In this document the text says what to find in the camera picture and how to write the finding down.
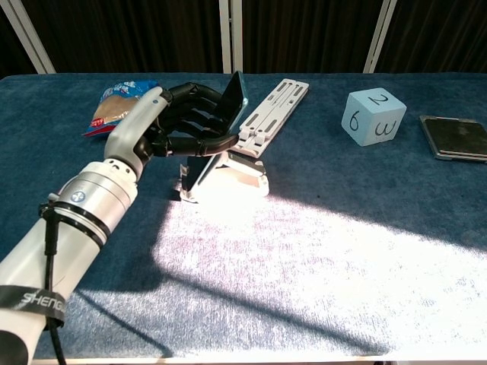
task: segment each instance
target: blue table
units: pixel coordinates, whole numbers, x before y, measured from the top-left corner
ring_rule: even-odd
[[[196,362],[487,357],[487,167],[435,160],[421,114],[487,123],[487,75],[245,75],[246,115],[283,78],[310,84],[262,161],[270,194],[178,201],[183,158],[153,160],[134,205],[68,301],[67,358]],[[230,75],[25,75],[0,81],[0,259],[37,206],[104,142],[83,137],[106,87],[155,78],[224,90]],[[348,93],[408,109],[361,148]],[[48,336],[37,359],[52,358]]]

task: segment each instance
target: black curtain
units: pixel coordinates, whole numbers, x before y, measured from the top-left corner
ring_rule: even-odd
[[[382,0],[243,0],[243,70],[362,72]]]
[[[36,73],[36,69],[3,11],[0,11],[0,49],[4,51],[2,63],[0,63],[0,79],[10,75]]]
[[[376,72],[487,72],[486,0],[398,0]]]
[[[23,0],[57,72],[222,72],[218,0]]]

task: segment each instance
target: snack bag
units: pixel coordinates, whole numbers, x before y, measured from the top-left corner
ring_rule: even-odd
[[[125,118],[138,99],[153,87],[154,80],[126,81],[105,90],[84,135],[108,135]]]

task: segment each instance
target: robotic arm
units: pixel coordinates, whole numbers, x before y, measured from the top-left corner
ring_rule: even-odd
[[[232,121],[218,115],[223,102],[198,84],[151,89],[110,133],[104,161],[49,195],[41,218],[0,262],[0,365],[29,364],[41,332],[63,323],[65,301],[134,202],[153,156],[209,156],[237,143]]]

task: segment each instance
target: white foam cube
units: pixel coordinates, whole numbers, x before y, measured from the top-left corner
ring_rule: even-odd
[[[355,91],[347,99],[342,127],[361,146],[390,141],[405,112],[406,105],[382,87]]]

